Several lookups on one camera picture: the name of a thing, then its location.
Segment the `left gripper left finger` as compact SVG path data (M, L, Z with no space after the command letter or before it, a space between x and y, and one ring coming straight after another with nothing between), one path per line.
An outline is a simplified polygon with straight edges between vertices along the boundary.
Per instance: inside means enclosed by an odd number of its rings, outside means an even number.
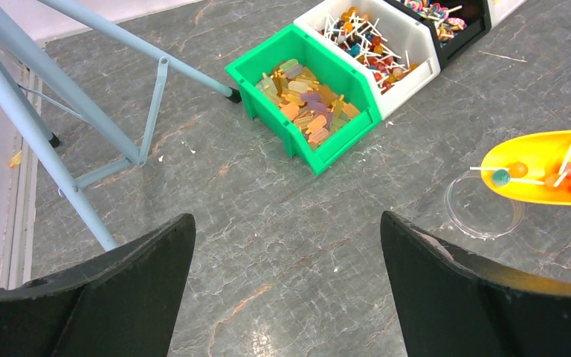
M100 256L0 289L0 356L165 356L196 241L184 213Z

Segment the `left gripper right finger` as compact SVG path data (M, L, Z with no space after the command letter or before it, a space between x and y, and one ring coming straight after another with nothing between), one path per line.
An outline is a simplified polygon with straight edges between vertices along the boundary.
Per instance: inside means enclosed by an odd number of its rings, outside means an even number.
M390 211L380 235L409 356L571 356L571 283L497 263Z

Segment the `clear plastic jar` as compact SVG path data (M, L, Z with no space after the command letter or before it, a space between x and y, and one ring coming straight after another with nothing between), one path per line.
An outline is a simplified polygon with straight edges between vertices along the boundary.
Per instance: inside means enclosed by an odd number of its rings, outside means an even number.
M510 234L524 220L524 203L507 199L482 180L480 172L469 170L447 187L445 208L451 222L464 234L493 240Z

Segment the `yellow plastic scoop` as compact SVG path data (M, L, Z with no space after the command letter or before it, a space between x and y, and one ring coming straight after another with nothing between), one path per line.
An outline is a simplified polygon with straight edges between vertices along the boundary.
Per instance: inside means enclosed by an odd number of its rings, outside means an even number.
M472 170L508 199L571 206L571 130L539 132L504 141Z

